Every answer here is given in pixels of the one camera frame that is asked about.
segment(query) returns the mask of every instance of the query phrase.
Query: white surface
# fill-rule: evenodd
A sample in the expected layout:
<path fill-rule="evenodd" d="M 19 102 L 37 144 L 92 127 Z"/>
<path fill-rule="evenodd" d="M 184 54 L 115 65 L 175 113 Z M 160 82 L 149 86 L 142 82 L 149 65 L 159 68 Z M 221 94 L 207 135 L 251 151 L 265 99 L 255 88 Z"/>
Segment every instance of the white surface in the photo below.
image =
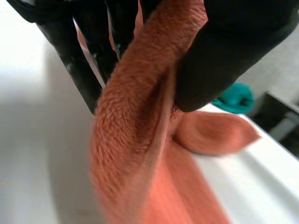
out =
<path fill-rule="evenodd" d="M 87 106 L 41 32 L 6 1 L 0 30 L 0 223 L 102 223 Z M 235 223 L 297 224 L 299 165 L 263 135 L 239 155 L 196 160 Z"/>
<path fill-rule="evenodd" d="M 202 109 L 221 112 L 212 105 Z M 234 223 L 298 224 L 299 162 L 256 129 L 262 138 L 239 154 L 194 158 Z"/>

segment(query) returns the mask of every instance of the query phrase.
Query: towel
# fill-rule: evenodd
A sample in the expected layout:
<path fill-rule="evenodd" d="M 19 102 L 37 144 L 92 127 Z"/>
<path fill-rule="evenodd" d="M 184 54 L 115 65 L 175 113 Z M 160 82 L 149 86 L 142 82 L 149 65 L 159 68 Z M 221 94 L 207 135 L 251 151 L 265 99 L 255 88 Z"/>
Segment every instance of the towel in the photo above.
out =
<path fill-rule="evenodd" d="M 206 20 L 201 0 L 162 1 L 99 99 L 90 172 L 109 224 L 229 223 L 191 152 L 237 153 L 258 135 L 235 115 L 173 103 L 178 60 Z"/>
<path fill-rule="evenodd" d="M 224 111 L 234 114 L 245 114 L 254 105 L 254 100 L 249 86 L 242 83 L 234 83 L 212 103 Z"/>

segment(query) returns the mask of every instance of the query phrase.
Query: teal cloth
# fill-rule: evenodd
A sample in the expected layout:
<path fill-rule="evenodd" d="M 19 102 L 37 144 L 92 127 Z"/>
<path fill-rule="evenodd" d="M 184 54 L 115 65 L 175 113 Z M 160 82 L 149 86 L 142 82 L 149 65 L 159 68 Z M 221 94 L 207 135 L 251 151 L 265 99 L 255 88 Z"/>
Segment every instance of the teal cloth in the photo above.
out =
<path fill-rule="evenodd" d="M 212 102 L 220 109 L 234 113 L 245 114 L 254 105 L 250 88 L 242 83 L 234 83 Z"/>

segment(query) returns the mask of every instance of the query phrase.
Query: dark object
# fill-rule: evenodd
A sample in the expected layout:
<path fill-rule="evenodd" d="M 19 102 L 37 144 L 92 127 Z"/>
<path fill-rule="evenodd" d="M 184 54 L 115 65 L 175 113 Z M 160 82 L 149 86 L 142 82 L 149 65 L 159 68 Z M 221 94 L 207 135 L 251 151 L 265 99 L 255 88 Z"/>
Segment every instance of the dark object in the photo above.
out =
<path fill-rule="evenodd" d="M 299 158 L 299 107 L 266 93 L 249 116 Z"/>
<path fill-rule="evenodd" d="M 175 102 L 185 112 L 219 96 L 298 24 L 299 0 L 205 0 L 205 6 L 209 21 L 178 71 Z"/>
<path fill-rule="evenodd" d="M 65 68 L 92 113 L 102 87 L 86 60 L 73 19 L 78 24 L 106 83 L 116 63 L 109 41 L 109 10 L 112 35 L 119 57 L 134 38 L 138 2 L 132 0 L 7 0 L 27 21 L 35 22 L 56 49 Z"/>

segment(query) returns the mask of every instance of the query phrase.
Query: towel fold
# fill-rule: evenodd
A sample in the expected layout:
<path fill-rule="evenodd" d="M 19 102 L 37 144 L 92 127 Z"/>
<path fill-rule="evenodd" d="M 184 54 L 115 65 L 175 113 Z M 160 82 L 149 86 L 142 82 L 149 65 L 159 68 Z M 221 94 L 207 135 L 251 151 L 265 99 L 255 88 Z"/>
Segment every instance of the towel fold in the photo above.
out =
<path fill-rule="evenodd" d="M 124 53 L 99 100 L 91 181 L 109 224 L 226 224 L 191 152 L 236 153 L 258 139 L 225 113 L 183 113 L 176 64 L 206 22 L 201 0 L 164 0 Z"/>

